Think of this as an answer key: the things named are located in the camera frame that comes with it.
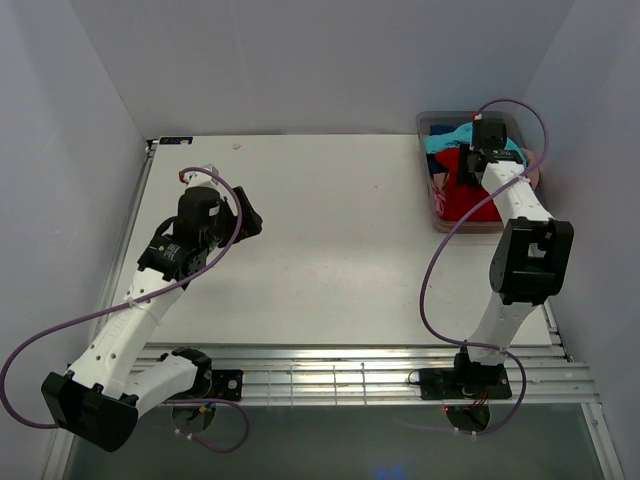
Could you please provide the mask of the red t shirt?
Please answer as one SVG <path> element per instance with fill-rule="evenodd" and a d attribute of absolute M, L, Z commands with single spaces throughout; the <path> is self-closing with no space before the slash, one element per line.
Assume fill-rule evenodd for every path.
<path fill-rule="evenodd" d="M 428 156 L 431 182 L 435 173 L 448 173 L 445 213 L 439 217 L 447 222 L 457 222 L 468 210 L 488 197 L 481 187 L 460 186 L 456 183 L 458 153 L 459 148 L 454 147 Z"/>

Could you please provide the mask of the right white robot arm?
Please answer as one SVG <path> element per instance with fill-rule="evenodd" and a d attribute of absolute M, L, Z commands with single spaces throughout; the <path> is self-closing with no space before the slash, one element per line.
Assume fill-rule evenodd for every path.
<path fill-rule="evenodd" d="M 478 113 L 459 162 L 460 179 L 482 186 L 503 223 L 489 268 L 489 303 L 451 373 L 464 397 L 506 385 L 506 350 L 524 320 L 561 290 L 574 238 L 571 223 L 555 219 L 537 199 L 524 160 L 507 140 L 502 120 Z"/>

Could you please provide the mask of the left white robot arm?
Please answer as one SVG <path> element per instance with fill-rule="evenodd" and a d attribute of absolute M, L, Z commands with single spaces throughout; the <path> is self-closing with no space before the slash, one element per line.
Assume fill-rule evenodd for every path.
<path fill-rule="evenodd" d="M 185 189 L 176 215 L 160 224 L 138 259 L 125 309 L 107 320 L 64 374 L 51 373 L 44 380 L 41 392 L 58 427 L 114 452 L 157 405 L 211 393 L 212 361 L 197 349 L 178 347 L 142 373 L 131 369 L 188 288 L 188 277 L 204 270 L 208 255 L 261 232 L 262 218 L 243 188 L 233 192 L 238 215 L 214 187 Z"/>

